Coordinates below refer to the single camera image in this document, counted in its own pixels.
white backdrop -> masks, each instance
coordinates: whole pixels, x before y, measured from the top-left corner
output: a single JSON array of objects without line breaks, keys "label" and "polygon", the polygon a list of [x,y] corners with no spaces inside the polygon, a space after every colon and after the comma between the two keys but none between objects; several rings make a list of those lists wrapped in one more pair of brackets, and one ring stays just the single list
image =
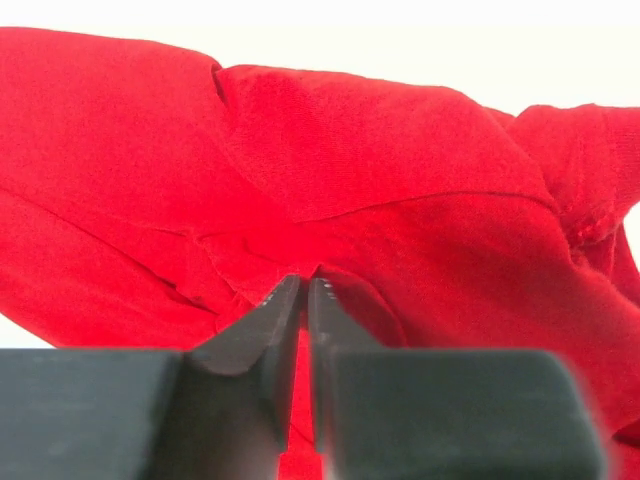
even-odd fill
[{"label": "white backdrop", "polygon": [[[615,2],[606,11],[584,1],[530,2],[524,9],[513,1],[426,2],[420,12],[402,1],[366,12],[366,3],[344,0],[161,3],[30,0],[8,11],[4,6],[0,25],[157,40],[207,53],[223,66],[446,85],[513,114],[540,103],[640,106],[640,28],[634,25],[640,14]],[[640,208],[625,225],[638,261]],[[0,314],[0,347],[41,346],[47,345]]]}]

red garment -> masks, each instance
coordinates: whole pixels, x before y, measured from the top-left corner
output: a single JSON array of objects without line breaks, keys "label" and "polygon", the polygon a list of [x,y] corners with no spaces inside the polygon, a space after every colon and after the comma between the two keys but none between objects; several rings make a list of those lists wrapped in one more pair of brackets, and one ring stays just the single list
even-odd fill
[{"label": "red garment", "polygon": [[[447,88],[4,28],[0,311],[58,346],[187,349],[317,272],[387,344],[558,353],[637,479],[621,221],[639,159],[640,109],[512,117]],[[306,353],[287,480],[320,478]]]}]

